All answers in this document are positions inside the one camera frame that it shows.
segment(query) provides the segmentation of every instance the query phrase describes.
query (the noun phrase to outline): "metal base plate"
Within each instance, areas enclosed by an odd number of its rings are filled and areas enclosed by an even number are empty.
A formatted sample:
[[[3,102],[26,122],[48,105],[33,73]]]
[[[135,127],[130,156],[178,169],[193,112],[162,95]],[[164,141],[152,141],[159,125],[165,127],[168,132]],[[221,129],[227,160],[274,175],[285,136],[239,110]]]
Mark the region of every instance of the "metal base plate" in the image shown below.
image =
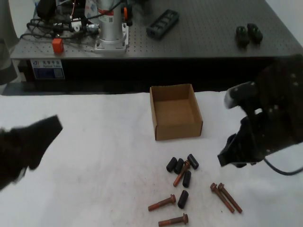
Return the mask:
[[[227,58],[271,57],[302,53],[302,47],[265,0],[152,0],[148,15],[134,10],[129,27],[129,47],[123,58]],[[180,14],[178,23],[161,40],[146,34],[149,26],[165,10]],[[237,26],[256,24],[264,35],[261,45],[238,48]],[[26,36],[17,44],[13,59],[112,58],[95,53],[95,37],[76,43],[64,40],[64,53],[54,54],[52,40]]]
[[[124,37],[121,39],[121,42],[116,44],[106,44],[97,37],[95,44],[95,53],[102,52],[125,52],[128,47],[128,26],[125,23],[122,23],[122,31]]]

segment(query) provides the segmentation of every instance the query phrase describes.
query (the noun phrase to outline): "open cardboard box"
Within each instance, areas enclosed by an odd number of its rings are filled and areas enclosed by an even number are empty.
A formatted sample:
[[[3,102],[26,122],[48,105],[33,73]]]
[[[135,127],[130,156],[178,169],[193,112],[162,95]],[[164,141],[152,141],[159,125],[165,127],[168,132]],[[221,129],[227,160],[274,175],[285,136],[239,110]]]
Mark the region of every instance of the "open cardboard box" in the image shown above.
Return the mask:
[[[150,88],[156,140],[197,137],[203,120],[191,84]]]

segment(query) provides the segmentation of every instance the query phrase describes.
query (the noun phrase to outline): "copper bolt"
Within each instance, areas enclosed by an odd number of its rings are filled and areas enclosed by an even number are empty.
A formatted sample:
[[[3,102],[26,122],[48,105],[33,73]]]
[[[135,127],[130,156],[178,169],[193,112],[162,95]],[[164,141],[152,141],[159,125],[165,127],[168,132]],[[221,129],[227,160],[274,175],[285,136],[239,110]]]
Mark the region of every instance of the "copper bolt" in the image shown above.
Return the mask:
[[[170,194],[170,197],[168,199],[162,200],[160,202],[157,202],[157,203],[149,206],[148,207],[148,211],[152,211],[152,210],[158,209],[159,207],[162,207],[162,206],[164,206],[166,204],[175,203],[175,202],[176,202],[175,195]]]
[[[235,209],[225,199],[225,197],[220,193],[219,189],[217,188],[217,184],[212,183],[212,185],[210,186],[210,189],[212,190],[212,192],[215,192],[219,196],[219,198],[222,200],[222,202],[226,205],[226,207],[230,210],[231,213],[235,212]]]
[[[188,216],[187,214],[183,214],[182,217],[179,218],[172,218],[169,220],[165,220],[165,221],[159,221],[159,227],[161,226],[169,226],[169,225],[173,225],[173,224],[177,224],[177,223],[181,223],[184,222],[184,224],[188,223]]]
[[[180,180],[182,179],[183,174],[190,168],[190,162],[188,160],[186,160],[184,163],[185,163],[185,165],[181,169],[180,174],[175,179],[175,182],[174,182],[175,187],[179,184]]]
[[[232,205],[236,208],[236,210],[241,214],[242,213],[241,207],[236,203],[236,201],[233,199],[233,197],[226,191],[223,183],[219,183],[218,189],[226,196],[226,198],[232,203]]]

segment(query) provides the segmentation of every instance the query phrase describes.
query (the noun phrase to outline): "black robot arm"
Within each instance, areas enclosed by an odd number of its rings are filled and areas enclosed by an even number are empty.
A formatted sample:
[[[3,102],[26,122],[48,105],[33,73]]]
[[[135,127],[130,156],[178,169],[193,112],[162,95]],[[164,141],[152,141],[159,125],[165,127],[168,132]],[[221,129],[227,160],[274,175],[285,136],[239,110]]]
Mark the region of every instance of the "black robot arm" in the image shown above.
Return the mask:
[[[49,145],[61,132],[57,116],[24,128],[0,130],[0,190],[36,169]]]
[[[244,167],[303,141],[303,56],[277,60],[253,82],[230,88],[227,108],[246,113],[238,133],[231,135],[218,155],[221,166]]]

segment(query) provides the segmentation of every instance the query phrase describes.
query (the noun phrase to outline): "black cylinder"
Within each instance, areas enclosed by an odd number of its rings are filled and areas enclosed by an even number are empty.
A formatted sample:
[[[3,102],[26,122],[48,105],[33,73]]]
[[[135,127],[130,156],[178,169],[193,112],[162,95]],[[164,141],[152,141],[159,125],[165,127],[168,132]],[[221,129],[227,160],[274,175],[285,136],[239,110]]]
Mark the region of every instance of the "black cylinder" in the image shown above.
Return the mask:
[[[177,165],[176,165],[176,167],[174,168],[174,172],[175,172],[176,174],[179,174],[179,173],[181,172],[181,169],[182,169],[183,165],[184,165],[183,159],[179,158],[179,160],[178,160],[178,162],[177,162]]]
[[[198,169],[199,167],[199,163],[197,162],[197,160],[195,159],[195,157],[190,154],[188,157],[187,157],[188,161],[190,162],[191,166],[194,168],[194,169]]]
[[[188,192],[183,190],[181,196],[180,196],[180,199],[178,201],[178,207],[180,209],[183,209],[185,207],[185,204],[186,204],[186,201],[187,201],[187,198],[188,198]]]
[[[183,186],[186,188],[189,187],[190,177],[191,177],[191,172],[187,170],[184,174],[184,179],[183,179]]]
[[[166,166],[167,171],[172,172],[172,170],[176,167],[176,165],[177,165],[177,159],[175,157],[172,157],[171,161]]]

